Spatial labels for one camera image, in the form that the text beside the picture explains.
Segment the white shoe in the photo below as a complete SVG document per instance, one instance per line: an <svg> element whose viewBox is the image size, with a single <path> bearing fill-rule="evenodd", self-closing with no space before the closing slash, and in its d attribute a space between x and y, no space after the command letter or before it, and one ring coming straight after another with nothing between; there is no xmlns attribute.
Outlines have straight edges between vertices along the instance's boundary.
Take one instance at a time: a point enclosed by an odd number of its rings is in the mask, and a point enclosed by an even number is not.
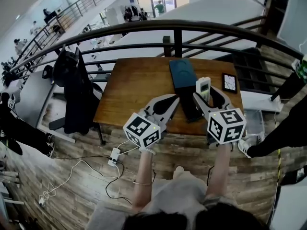
<svg viewBox="0 0 307 230"><path fill-rule="evenodd" d="M248 154L247 154L248 149L250 148L250 145L249 145L246 141L244 141L244 140L241 139L241 140L238 142L238 147L239 147L239 150L245 154L245 156L247 156L249 159L251 158L251 157L248 156Z"/></svg>
<svg viewBox="0 0 307 230"><path fill-rule="evenodd" d="M178 166L178 167L175 169L174 173L173 173L173 179L178 178L178 177L179 177L180 175L182 175L184 172L185 172L185 171L184 171L184 168L181 167L181 166Z"/></svg>
<svg viewBox="0 0 307 230"><path fill-rule="evenodd" d="M54 145L53 141L51 142L49 147L50 147L50 151L48 152L47 156L51 158L51 156L53 154L53 151L54 151L54 148L55 148L55 145Z"/></svg>
<svg viewBox="0 0 307 230"><path fill-rule="evenodd" d="M264 132L261 132L261 133L257 136L258 144L260 144L261 142L263 142L264 139L265 139Z"/></svg>

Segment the table leg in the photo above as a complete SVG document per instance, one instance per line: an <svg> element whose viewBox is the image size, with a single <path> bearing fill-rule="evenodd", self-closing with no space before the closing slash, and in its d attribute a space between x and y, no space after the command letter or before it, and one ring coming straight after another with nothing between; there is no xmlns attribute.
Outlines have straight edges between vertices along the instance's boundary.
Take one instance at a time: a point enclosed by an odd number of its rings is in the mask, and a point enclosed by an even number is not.
<svg viewBox="0 0 307 230"><path fill-rule="evenodd" d="M106 144L106 141L102 138L102 134L101 134L101 129L100 129L100 125L99 123L94 123L94 129L97 131L98 136L99 136L99 140L100 140L100 145L104 146Z"/></svg>

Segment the hair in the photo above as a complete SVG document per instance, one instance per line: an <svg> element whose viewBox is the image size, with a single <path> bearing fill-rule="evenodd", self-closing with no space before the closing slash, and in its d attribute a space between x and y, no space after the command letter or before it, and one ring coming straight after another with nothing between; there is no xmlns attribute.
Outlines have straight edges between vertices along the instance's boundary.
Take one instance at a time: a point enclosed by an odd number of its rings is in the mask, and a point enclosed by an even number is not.
<svg viewBox="0 0 307 230"><path fill-rule="evenodd" d="M126 219L122 230L185 230L188 219L181 214L167 214L163 211L149 215L139 213Z"/></svg>
<svg viewBox="0 0 307 230"><path fill-rule="evenodd" d="M175 213L167 214L163 211L149 215L140 213L126 219L122 230L185 230L188 219ZM251 213L235 206L218 203L217 205L198 213L195 219L195 230L215 229L236 230L269 230L269 227L254 217Z"/></svg>
<svg viewBox="0 0 307 230"><path fill-rule="evenodd" d="M235 206L218 203L217 205L198 213L195 229L227 229L236 230L269 230L269 227L251 213Z"/></svg>

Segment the sneaker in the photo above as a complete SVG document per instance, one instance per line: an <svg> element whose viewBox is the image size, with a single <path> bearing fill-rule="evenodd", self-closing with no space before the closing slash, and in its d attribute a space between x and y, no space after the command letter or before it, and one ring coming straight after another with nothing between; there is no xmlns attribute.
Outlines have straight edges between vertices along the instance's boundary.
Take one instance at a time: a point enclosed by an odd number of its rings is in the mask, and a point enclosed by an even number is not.
<svg viewBox="0 0 307 230"><path fill-rule="evenodd" d="M241 139L241 140L238 142L238 147L239 147L239 150L245 154L245 156L247 156L249 159L251 158L251 157L248 156L248 154L247 154L248 149L250 148L250 145L249 145L246 141L244 141L244 140Z"/></svg>
<svg viewBox="0 0 307 230"><path fill-rule="evenodd" d="M264 139L265 139L264 132L261 132L261 133L257 136L257 142L258 142L258 144L260 144L261 142L263 142Z"/></svg>
<svg viewBox="0 0 307 230"><path fill-rule="evenodd" d="M51 158L53 151L54 151L54 147L55 147L53 141L51 142L51 145L49 147L50 147L50 151L46 155Z"/></svg>
<svg viewBox="0 0 307 230"><path fill-rule="evenodd" d="M51 138L52 138L52 134L46 133L46 139L47 139L47 143L48 143L48 144L51 143Z"/></svg>

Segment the bracelet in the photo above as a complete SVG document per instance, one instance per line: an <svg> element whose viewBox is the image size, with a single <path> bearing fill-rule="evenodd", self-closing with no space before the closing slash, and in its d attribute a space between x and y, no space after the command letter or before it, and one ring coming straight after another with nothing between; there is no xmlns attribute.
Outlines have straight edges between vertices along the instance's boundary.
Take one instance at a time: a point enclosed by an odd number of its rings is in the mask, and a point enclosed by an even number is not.
<svg viewBox="0 0 307 230"><path fill-rule="evenodd" d="M135 180L133 181L133 183L136 184L136 185L141 185L141 186L146 186L146 185L151 185L151 184L153 184L153 183L138 183L138 182L136 182Z"/></svg>
<svg viewBox="0 0 307 230"><path fill-rule="evenodd" d="M155 155L155 151L149 148L139 148L140 152L142 151L147 151L147 152L151 152L153 155Z"/></svg>

